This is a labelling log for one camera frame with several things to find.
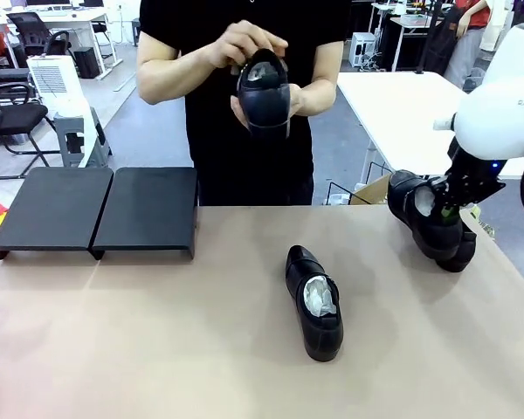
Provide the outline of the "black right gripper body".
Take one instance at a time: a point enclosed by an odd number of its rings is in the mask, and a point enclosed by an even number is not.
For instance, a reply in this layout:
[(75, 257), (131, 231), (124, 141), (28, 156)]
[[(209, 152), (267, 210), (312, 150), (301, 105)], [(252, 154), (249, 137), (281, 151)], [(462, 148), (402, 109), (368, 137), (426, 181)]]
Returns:
[(435, 206), (440, 209), (459, 209), (480, 203), (504, 189), (506, 184), (489, 170), (479, 172), (450, 169), (444, 176), (431, 180)]

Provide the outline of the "person's left hand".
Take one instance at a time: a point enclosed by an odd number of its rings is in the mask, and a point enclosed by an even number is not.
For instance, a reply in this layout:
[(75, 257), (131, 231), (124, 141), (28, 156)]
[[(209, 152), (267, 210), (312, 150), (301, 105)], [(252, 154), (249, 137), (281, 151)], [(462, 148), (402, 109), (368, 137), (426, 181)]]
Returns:
[[(304, 106), (305, 98), (303, 90), (296, 84), (289, 85), (290, 93), (290, 108), (289, 108), (289, 117), (294, 116), (299, 113), (302, 107)], [(242, 107), (240, 106), (239, 100), (236, 96), (230, 97), (231, 110), (234, 113), (238, 121), (245, 127), (248, 128), (248, 122), (245, 118)]]

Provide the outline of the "person's right hand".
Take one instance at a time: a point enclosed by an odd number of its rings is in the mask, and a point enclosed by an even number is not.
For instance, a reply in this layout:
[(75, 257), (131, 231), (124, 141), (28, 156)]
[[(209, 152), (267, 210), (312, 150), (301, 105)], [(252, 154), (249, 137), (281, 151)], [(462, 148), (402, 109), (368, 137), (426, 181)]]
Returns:
[(242, 20), (230, 24), (225, 32), (208, 46), (206, 54), (211, 65), (225, 68), (228, 65), (242, 66), (257, 51), (264, 49), (283, 57), (287, 47), (285, 39)]

